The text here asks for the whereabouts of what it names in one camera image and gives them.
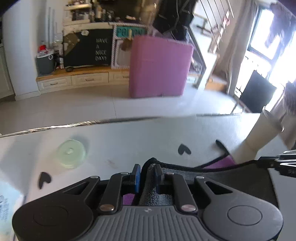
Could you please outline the purple and grey microfibre towel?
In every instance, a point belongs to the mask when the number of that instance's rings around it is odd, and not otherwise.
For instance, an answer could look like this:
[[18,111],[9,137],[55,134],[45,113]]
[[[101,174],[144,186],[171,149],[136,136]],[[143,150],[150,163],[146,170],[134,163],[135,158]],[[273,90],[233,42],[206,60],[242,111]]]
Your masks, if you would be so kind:
[[145,187],[150,189],[153,186],[151,176],[156,164],[159,164],[164,172],[180,174],[187,180],[192,180],[196,176],[203,176],[279,207],[269,171],[259,168],[255,160],[243,164],[235,164],[227,155],[220,156],[197,167],[168,164],[160,162],[156,158],[150,158],[142,167],[140,193],[126,194],[123,197],[123,205],[156,206],[166,205],[171,201],[171,198],[166,195],[156,197],[154,192],[144,191]]

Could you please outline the beige metal cup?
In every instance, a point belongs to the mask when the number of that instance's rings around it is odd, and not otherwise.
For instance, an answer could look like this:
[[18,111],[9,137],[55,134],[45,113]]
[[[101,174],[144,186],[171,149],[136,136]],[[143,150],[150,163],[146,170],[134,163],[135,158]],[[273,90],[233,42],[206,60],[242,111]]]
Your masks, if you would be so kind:
[[236,164],[242,164],[254,160],[258,151],[272,141],[284,130],[283,124],[272,113],[263,107],[262,112],[252,130],[231,154]]

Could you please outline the pale green round coaster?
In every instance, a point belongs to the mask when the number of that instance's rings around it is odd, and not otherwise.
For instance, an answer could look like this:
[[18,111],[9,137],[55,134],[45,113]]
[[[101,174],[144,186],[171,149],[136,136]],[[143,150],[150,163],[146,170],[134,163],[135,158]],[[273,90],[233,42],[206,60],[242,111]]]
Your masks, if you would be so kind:
[[56,161],[66,169],[80,166],[86,157],[86,149],[78,140],[68,139],[58,147]]

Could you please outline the black folding chair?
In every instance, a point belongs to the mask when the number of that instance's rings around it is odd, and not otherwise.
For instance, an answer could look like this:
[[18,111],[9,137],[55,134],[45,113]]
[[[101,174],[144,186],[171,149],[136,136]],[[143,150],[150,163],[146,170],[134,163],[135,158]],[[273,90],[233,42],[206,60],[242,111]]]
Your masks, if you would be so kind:
[[249,113],[261,113],[271,101],[275,91],[276,87],[254,70],[231,113],[234,113],[238,105]]

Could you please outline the soft pack of tissues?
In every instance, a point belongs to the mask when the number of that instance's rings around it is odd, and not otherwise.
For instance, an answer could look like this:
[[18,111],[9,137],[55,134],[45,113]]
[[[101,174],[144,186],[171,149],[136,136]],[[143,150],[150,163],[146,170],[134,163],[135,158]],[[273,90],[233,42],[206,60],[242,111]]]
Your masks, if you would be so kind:
[[1,181],[0,195],[0,239],[14,240],[12,218],[14,213],[22,206],[24,195],[4,181]]

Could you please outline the wooden low drawer cabinet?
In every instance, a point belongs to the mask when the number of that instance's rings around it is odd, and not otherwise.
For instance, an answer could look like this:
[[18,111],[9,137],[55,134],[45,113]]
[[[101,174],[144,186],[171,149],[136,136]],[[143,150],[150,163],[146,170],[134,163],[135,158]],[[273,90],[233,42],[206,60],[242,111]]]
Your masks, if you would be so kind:
[[53,73],[36,78],[41,94],[93,86],[125,85],[129,83],[128,69],[111,67],[82,67],[68,72],[56,69]]

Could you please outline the beige curtain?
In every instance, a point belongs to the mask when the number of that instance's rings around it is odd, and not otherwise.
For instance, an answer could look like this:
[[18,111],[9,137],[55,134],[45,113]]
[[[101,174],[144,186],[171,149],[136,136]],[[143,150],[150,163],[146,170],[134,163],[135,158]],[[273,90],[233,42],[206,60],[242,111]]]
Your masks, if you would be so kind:
[[257,11],[257,1],[243,2],[229,44],[218,64],[218,73],[227,81],[226,93],[230,96],[235,92],[240,66],[250,41]]

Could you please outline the black have a nice day sign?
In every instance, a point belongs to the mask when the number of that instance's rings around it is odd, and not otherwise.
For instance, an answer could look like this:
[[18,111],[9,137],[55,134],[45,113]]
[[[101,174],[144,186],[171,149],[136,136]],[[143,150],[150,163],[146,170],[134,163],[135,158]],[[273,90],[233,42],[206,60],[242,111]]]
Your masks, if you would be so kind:
[[70,32],[63,39],[64,68],[110,66],[112,29],[89,29]]

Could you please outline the grey waste bin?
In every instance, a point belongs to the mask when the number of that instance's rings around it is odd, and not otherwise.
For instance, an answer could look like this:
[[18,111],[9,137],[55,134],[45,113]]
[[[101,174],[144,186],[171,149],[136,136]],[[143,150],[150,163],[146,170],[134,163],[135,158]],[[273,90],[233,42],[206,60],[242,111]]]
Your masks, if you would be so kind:
[[38,54],[36,57],[36,62],[37,69],[40,75],[50,74],[55,69],[55,60],[53,52]]

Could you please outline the grey green cupboard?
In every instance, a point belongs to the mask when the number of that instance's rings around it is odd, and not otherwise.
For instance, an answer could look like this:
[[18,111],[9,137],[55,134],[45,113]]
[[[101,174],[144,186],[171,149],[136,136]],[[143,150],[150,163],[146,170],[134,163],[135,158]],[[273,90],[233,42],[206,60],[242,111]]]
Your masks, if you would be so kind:
[[1,43],[0,47],[0,98],[15,95],[13,86],[11,84],[8,67],[6,64],[6,57],[4,52],[4,45]]

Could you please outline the white framed poison sign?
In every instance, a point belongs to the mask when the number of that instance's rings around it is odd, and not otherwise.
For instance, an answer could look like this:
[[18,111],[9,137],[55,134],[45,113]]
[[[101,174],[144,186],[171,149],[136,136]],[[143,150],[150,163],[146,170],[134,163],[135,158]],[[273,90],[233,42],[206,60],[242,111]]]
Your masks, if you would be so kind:
[[111,68],[128,69],[134,37],[146,34],[146,25],[115,23],[112,37]]

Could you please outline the white shelf rack with bottles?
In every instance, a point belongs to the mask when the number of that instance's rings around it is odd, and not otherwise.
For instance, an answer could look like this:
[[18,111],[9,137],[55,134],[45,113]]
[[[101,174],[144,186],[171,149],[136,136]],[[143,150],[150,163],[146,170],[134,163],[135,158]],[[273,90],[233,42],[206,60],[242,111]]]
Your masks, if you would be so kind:
[[63,11],[63,26],[91,22],[91,1],[68,1]]

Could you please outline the black jacket with white trim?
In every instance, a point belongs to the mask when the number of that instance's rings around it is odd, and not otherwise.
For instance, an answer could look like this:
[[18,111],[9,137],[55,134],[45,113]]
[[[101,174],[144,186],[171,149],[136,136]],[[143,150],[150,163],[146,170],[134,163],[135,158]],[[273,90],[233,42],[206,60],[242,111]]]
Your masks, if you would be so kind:
[[186,41],[196,1],[161,1],[152,26],[163,37]]

